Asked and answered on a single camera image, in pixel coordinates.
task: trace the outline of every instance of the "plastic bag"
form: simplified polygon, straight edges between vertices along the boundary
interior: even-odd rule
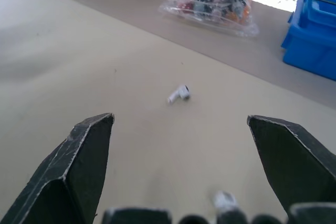
[[[239,36],[259,33],[251,15],[251,0],[167,0],[159,10]]]

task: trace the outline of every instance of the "wireless earbud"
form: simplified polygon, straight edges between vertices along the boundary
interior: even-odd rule
[[[177,98],[181,98],[182,100],[187,100],[190,97],[189,89],[186,85],[179,86],[167,99],[169,104],[173,104]]]

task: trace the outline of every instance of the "blue plastic bin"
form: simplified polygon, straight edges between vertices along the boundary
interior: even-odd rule
[[[308,0],[308,19],[336,28],[336,5],[319,0]]]
[[[307,0],[298,0],[290,28],[282,43],[283,61],[295,67],[336,80],[336,32],[334,36],[302,27],[302,9]]]
[[[336,34],[336,5],[319,0],[304,0],[301,10],[302,28],[318,33]]]

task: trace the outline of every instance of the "table surface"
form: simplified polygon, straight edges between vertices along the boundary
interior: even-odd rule
[[[95,223],[119,206],[213,218],[232,192],[251,217],[285,218],[247,115],[303,125],[336,151],[336,111],[71,0],[0,0],[0,217],[84,118],[115,114]],[[179,84],[192,97],[165,103]]]
[[[290,12],[253,3],[260,34],[245,39],[160,15],[166,0],[74,0],[113,18],[197,51],[272,84],[336,109],[336,82],[289,66],[281,43]]]

